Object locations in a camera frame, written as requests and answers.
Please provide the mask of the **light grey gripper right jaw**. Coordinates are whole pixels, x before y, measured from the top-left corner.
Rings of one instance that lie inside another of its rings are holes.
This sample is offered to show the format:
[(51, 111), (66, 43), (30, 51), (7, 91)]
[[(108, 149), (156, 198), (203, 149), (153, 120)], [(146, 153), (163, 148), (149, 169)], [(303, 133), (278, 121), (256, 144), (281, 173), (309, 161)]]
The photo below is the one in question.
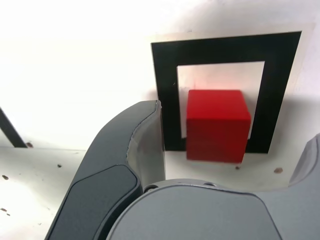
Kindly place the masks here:
[(172, 184), (135, 200), (109, 240), (317, 240), (320, 237), (320, 138), (307, 142), (287, 188), (241, 192)]

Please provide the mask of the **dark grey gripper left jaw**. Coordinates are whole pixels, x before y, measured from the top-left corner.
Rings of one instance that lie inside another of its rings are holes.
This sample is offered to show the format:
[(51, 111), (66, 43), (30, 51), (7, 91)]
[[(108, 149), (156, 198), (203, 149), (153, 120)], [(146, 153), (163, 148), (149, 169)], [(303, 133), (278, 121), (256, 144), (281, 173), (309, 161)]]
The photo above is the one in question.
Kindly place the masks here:
[(104, 240), (144, 188), (165, 180), (162, 106), (138, 102), (110, 120), (89, 146), (46, 235)]

